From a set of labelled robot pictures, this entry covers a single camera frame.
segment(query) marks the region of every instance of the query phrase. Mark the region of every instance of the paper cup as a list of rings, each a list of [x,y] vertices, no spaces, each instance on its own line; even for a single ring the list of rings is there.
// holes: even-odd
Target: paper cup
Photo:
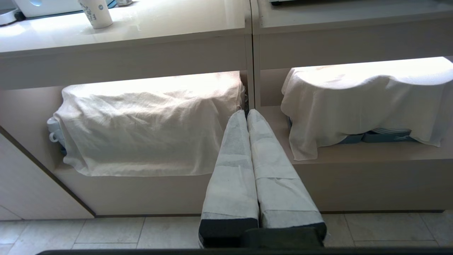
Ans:
[[[78,1],[93,28],[103,28],[113,24],[106,0]]]

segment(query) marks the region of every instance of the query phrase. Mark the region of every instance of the tile floor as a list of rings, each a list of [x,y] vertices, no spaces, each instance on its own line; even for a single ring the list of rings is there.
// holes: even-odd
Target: tile floor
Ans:
[[[453,211],[327,214],[326,247],[453,245]],[[0,221],[0,255],[52,249],[198,248],[199,217]]]

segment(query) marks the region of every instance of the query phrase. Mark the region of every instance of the white cloth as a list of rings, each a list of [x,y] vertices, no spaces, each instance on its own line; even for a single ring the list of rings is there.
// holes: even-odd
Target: white cloth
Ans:
[[[258,211],[249,132],[244,111],[240,110],[226,126],[201,219],[258,219]]]
[[[212,173],[241,90],[239,72],[66,87],[63,162],[87,176]]]
[[[268,122],[258,111],[250,110],[247,123],[261,226],[285,228],[324,222]]]
[[[408,128],[440,146],[453,111],[453,64],[445,58],[293,68],[281,110],[293,121],[295,160],[374,128]]]

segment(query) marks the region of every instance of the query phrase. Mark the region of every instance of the stacked plate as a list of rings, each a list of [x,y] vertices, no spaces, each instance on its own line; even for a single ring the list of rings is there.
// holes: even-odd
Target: stacked plate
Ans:
[[[378,134],[398,134],[398,133],[408,133],[410,129],[407,128],[375,128],[372,130]]]

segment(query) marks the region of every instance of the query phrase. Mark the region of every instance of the white cabinet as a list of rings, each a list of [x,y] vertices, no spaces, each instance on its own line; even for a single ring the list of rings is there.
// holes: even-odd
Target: white cabinet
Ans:
[[[93,218],[0,134],[0,220]]]

